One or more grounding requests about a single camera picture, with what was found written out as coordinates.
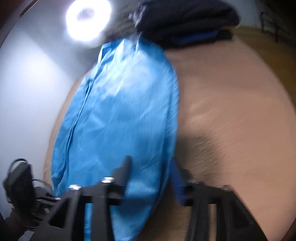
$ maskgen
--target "blue fabric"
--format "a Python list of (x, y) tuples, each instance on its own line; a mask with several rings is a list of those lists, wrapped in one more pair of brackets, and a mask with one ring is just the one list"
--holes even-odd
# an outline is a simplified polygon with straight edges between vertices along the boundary
[(176, 44), (189, 44), (197, 41), (213, 39), (217, 36), (219, 30), (200, 30), (190, 34), (175, 35), (170, 37), (170, 40)]
[[(66, 113), (52, 157), (54, 193), (110, 176), (126, 155), (131, 177), (111, 207), (115, 240), (132, 240), (156, 207), (169, 175), (177, 133), (178, 83), (163, 50), (146, 40), (103, 45)], [(90, 238), (90, 207), (85, 235)]]

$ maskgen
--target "black mechanical device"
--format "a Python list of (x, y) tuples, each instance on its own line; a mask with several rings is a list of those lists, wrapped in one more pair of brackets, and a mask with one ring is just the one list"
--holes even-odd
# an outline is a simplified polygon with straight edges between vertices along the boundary
[[(32, 177), (28, 163), (23, 159), (22, 163), (12, 176), (8, 175), (4, 186), (17, 212), (35, 220), (35, 233), (30, 241), (83, 241), (87, 203), (92, 203), (91, 240), (114, 241), (109, 206), (120, 205), (124, 199), (131, 157), (127, 156), (122, 167), (96, 185), (70, 185), (62, 198), (54, 197), (44, 189), (43, 192), (34, 190), (36, 188), (32, 183), (29, 184)], [(267, 241), (256, 220), (229, 186), (216, 188), (197, 182), (188, 170), (180, 168), (173, 159), (170, 161), (170, 181), (176, 199), (183, 206), (192, 206), (185, 241), (208, 241), (209, 204), (216, 204), (217, 208), (217, 241)]]

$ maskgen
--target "silver bolt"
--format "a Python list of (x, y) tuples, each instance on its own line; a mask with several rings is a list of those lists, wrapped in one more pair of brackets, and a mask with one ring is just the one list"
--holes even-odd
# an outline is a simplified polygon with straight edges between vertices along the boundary
[(115, 178), (114, 177), (104, 177), (102, 179), (102, 183), (112, 183), (114, 182)]
[(77, 185), (77, 184), (73, 184), (69, 186), (70, 190), (75, 190), (78, 191), (81, 188), (81, 186)]

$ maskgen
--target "wooden floor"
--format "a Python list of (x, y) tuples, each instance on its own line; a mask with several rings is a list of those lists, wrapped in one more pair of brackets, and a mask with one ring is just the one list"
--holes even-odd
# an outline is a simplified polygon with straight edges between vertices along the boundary
[(271, 67), (296, 106), (296, 46), (284, 39), (275, 43), (271, 34), (259, 29), (240, 27), (234, 33), (252, 47)]

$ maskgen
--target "bright white light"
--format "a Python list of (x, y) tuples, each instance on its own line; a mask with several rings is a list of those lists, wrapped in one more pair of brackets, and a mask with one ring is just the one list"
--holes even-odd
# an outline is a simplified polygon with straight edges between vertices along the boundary
[(107, 0), (76, 0), (66, 15), (68, 32), (76, 40), (91, 41), (105, 28), (110, 15)]

